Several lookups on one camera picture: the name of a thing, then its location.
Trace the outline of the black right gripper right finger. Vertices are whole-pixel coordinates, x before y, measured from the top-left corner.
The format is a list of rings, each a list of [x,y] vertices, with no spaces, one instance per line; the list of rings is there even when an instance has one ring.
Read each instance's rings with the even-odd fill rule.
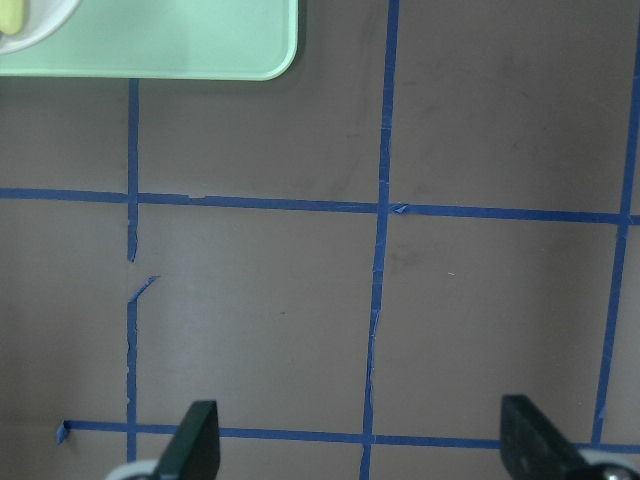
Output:
[[[500,458],[515,480],[637,479],[626,460],[573,445],[525,395],[505,395],[500,406]]]

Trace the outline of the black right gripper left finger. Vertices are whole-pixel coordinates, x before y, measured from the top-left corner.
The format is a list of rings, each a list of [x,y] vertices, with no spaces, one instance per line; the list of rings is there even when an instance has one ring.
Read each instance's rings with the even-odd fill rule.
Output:
[[[154,478],[214,480],[220,468],[220,435],[215,400],[191,404],[154,469]]]

